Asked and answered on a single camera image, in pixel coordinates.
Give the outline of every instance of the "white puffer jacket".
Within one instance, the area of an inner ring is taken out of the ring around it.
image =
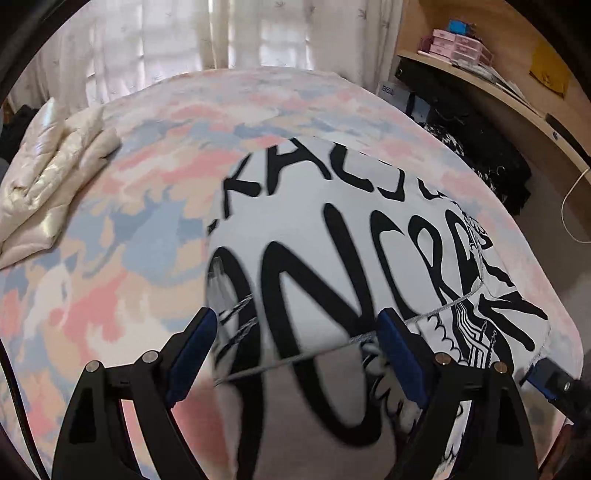
[[[76,192],[120,145],[103,108],[66,118],[50,99],[35,116],[0,185],[0,268],[52,246]]]

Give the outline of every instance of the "metal screw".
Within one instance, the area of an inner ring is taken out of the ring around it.
[[[151,364],[158,359],[158,352],[156,350],[149,350],[142,355],[142,360],[147,363]]]
[[[452,357],[450,357],[445,352],[439,352],[435,354],[435,361],[439,365],[449,365],[450,363],[452,363]]]
[[[88,373],[96,372],[100,367],[100,363],[97,360],[91,360],[86,364],[86,371]]]
[[[505,362],[495,362],[495,370],[500,374],[506,374],[509,369],[507,368],[507,364]]]

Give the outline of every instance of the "pink blue camouflage pattern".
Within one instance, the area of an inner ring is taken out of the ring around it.
[[[133,362],[184,329],[204,303],[203,222],[214,192],[245,154],[296,135],[377,157],[454,198],[486,229],[524,298],[548,314],[543,354],[580,373],[576,327],[513,219],[459,157],[360,87],[331,73],[212,70],[114,101],[105,119],[122,147],[76,198],[57,245],[0,271],[0,336],[48,469],[85,363]],[[542,458],[564,418],[537,392],[523,397]],[[133,406],[124,410],[142,471],[158,478]],[[210,478],[230,478],[207,365],[173,412]],[[0,421],[28,460],[1,373]]]

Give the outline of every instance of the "sheer curtain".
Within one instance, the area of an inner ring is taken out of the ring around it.
[[[375,91],[388,78],[403,0],[92,0],[43,46],[13,108],[72,112],[179,73],[288,66]]]

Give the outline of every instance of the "paper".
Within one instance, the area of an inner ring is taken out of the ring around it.
[[[540,39],[531,60],[530,75],[561,98],[566,95],[570,70],[543,38]]]

